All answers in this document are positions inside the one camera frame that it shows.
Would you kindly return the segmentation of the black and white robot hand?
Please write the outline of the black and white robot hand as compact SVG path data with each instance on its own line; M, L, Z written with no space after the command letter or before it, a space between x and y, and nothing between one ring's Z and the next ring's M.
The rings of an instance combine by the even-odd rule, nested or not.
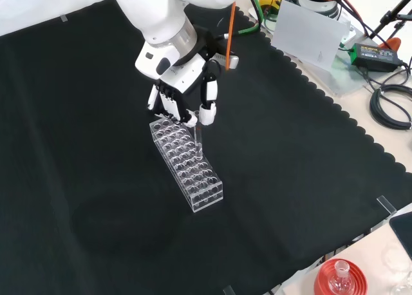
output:
M196 54L187 63L173 66L178 59L175 46L155 48L145 42L135 67L146 77L154 80L148 101L149 111L159 117L175 119L188 127L198 122L209 126L216 116L218 98L217 76L209 70L210 61ZM200 87L199 114L189 109L184 95Z

